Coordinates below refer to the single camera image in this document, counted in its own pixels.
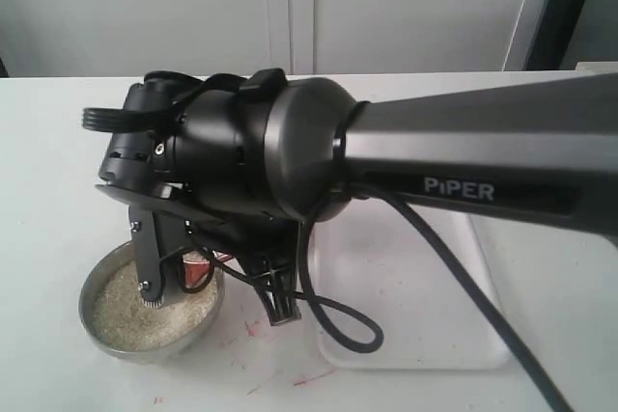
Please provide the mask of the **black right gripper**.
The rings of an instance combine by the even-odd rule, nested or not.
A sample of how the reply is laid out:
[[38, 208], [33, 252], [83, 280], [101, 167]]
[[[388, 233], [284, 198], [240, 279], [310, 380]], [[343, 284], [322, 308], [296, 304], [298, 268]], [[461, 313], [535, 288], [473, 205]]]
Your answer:
[[271, 326], [301, 319], [293, 292], [309, 283], [309, 225], [269, 196], [246, 198], [160, 184], [136, 191], [101, 184], [104, 195], [128, 206], [138, 293], [145, 307], [163, 306], [165, 287], [182, 287], [180, 260], [207, 249], [236, 258]]

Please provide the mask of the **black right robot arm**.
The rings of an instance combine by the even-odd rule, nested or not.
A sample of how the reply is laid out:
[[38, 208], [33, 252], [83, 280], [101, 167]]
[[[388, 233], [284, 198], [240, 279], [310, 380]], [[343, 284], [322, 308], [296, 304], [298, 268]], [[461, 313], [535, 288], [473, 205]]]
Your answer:
[[161, 264], [189, 245], [239, 259], [272, 324], [298, 318], [297, 229], [316, 206], [339, 213], [359, 185], [411, 203], [614, 236], [614, 74], [359, 101], [320, 77], [281, 69], [206, 80], [154, 71], [119, 109], [88, 108], [111, 140], [100, 189], [146, 229], [137, 242], [145, 304], [159, 307]]

